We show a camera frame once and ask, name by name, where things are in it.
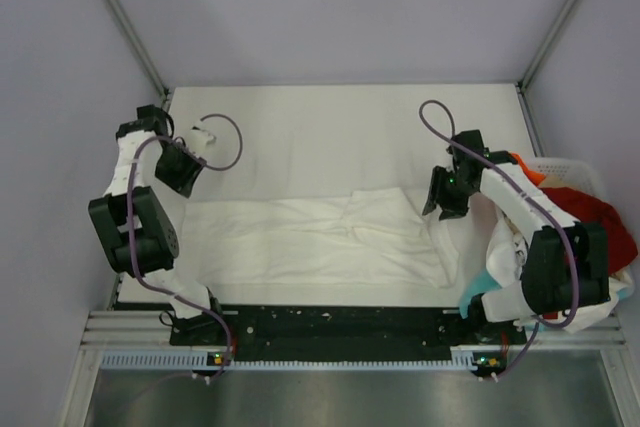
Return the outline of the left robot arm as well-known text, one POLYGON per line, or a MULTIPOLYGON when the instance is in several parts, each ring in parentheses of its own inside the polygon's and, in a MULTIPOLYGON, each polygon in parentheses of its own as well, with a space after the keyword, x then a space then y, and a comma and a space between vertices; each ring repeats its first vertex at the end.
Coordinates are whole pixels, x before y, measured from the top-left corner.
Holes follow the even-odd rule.
POLYGON ((192 152, 170 139, 173 120, 161 108, 136 114, 116 132, 117 162, 104 194, 89 202, 91 222, 114 272, 166 297, 179 330, 216 343, 227 329, 219 302, 176 267, 187 200, 204 170, 196 157, 214 137, 197 133, 192 152))

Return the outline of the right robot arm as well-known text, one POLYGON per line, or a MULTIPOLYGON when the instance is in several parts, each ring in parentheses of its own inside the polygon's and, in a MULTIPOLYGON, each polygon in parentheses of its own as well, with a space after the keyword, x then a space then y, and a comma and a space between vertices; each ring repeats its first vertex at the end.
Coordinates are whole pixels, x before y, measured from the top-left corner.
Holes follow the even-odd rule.
POLYGON ((498 336, 503 322, 567 312, 609 300, 607 233, 565 212, 526 176, 506 151, 490 151, 477 130, 448 140, 450 167, 432 171, 423 212, 442 221, 461 219, 472 196, 481 194, 515 225, 527 247, 517 280, 475 295, 466 327, 476 341, 498 336))

